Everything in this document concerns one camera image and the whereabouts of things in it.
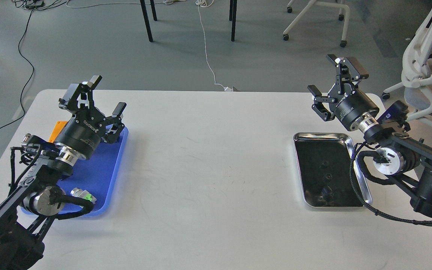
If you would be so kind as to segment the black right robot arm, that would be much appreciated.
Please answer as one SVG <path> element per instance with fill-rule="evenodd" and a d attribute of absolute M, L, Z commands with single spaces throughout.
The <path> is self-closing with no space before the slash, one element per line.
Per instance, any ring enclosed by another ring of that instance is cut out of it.
<path fill-rule="evenodd" d="M 336 80 L 324 95 L 313 84 L 312 109 L 324 120 L 338 119 L 348 131 L 363 133 L 364 143 L 357 145 L 350 158 L 366 179 L 381 185 L 395 185 L 410 196 L 410 205 L 430 220 L 394 217 L 365 203 L 375 215 L 397 222 L 432 226 L 432 147 L 408 135 L 408 106 L 394 102 L 377 118 L 379 108 L 359 90 L 359 83 L 369 74 L 355 57 L 327 59 L 336 69 Z"/>

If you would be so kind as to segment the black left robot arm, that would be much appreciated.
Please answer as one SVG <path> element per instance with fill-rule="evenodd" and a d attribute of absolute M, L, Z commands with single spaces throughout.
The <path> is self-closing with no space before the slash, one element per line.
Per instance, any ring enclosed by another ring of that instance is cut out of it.
<path fill-rule="evenodd" d="M 120 102 L 105 116 L 94 105 L 93 92 L 102 77 L 70 84 L 59 108 L 72 114 L 53 142 L 27 134 L 10 155 L 11 182 L 0 204 L 0 270 L 27 270 L 43 258 L 43 239 L 55 219 L 88 214 L 91 201 L 67 195 L 57 185 L 70 176 L 79 159 L 88 160 L 101 142 L 112 144 L 125 125 Z"/>

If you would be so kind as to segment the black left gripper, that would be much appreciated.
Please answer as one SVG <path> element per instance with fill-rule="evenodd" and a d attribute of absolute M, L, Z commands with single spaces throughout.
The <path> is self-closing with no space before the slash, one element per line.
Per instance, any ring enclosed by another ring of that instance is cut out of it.
<path fill-rule="evenodd" d="M 94 104 L 93 91 L 101 75 L 94 75 L 89 81 L 70 84 L 65 95 L 58 100 L 58 107 L 72 113 L 54 144 L 58 148 L 68 147 L 88 160 L 101 140 L 112 144 L 117 141 L 125 125 L 122 112 L 125 102 L 119 102 L 111 116 L 105 117 Z"/>

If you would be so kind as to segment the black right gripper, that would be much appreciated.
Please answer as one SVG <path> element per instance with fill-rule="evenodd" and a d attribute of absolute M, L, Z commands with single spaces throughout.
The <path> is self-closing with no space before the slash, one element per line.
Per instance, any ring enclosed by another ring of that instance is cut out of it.
<path fill-rule="evenodd" d="M 346 130 L 353 131 L 355 129 L 351 125 L 357 118 L 365 113 L 374 117 L 379 113 L 376 104 L 366 94 L 358 91 L 359 82 L 368 79 L 369 73 L 355 57 L 338 58 L 334 54 L 328 54 L 326 58 L 336 68 L 336 81 L 328 96 L 323 96 L 314 84 L 307 86 L 307 90 L 313 95 L 312 109 L 324 121 L 332 121 L 336 116 Z M 336 103 L 336 98 L 339 97 L 341 99 Z M 336 106 L 331 105 L 328 110 L 323 103 L 336 103 Z"/>

